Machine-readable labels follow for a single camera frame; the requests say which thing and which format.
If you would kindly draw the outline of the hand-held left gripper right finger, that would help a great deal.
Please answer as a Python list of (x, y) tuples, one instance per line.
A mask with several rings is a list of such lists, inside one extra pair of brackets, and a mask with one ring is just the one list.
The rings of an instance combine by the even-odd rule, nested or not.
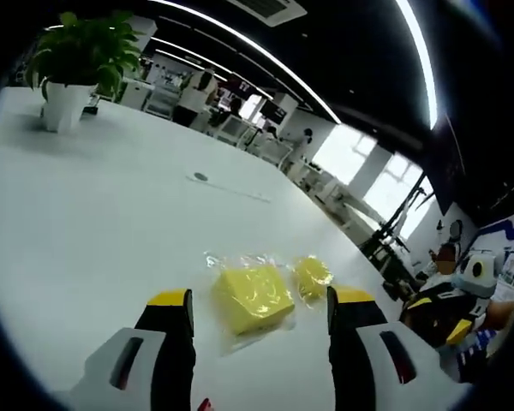
[(463, 397), (439, 353), (368, 292), (328, 286), (327, 321), (336, 410), (452, 410)]

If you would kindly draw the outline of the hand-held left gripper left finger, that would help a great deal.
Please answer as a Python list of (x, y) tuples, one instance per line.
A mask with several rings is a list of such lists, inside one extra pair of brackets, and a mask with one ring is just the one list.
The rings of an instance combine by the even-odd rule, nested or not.
[(192, 290), (167, 290), (89, 355), (63, 400), (69, 410), (190, 410), (195, 362)]

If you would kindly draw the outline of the person's right hand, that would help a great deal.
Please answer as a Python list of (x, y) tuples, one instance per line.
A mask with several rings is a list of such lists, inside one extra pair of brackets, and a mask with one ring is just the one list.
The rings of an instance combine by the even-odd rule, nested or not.
[(486, 311), (483, 329), (501, 331), (514, 317), (514, 301), (492, 301)]

